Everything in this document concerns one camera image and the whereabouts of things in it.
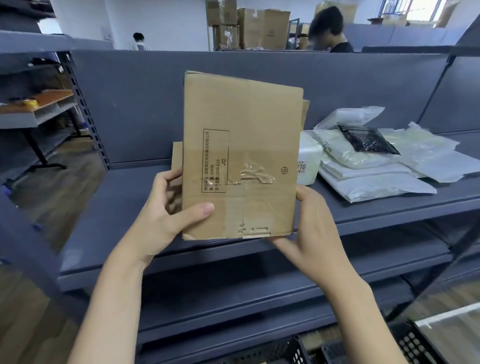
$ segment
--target black plastic crate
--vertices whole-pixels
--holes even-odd
[[[409,364],[448,364],[413,322],[394,324],[389,327]],[[317,359],[324,364],[348,364],[343,343],[324,344]]]
[[[311,364],[298,336],[281,339],[227,356],[209,360],[203,364]]]

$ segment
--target wooden desk surface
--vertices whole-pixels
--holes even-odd
[[[38,102],[38,108],[32,109],[21,102],[0,106],[0,114],[34,112],[45,106],[61,101],[65,98],[73,96],[71,90],[45,90],[40,94],[34,95],[33,98]]]

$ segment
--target floor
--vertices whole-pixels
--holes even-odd
[[[90,139],[63,143],[51,162],[67,170],[38,170],[17,182],[12,200],[59,251],[81,211],[105,175]],[[480,281],[449,289],[414,303],[414,319],[480,302]],[[78,327],[32,282],[9,266],[0,265],[0,362],[6,364],[64,364]],[[307,347],[338,337],[336,327],[303,336]]]

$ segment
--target yellow object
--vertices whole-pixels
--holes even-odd
[[[28,98],[24,100],[24,104],[31,110],[38,108],[38,101],[35,100],[34,98]]]

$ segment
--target person's right hand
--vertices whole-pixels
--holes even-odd
[[[285,237],[272,237],[270,241],[322,290],[334,289],[356,272],[343,249],[325,199],[300,185],[297,185],[297,199],[300,201],[297,241]]]

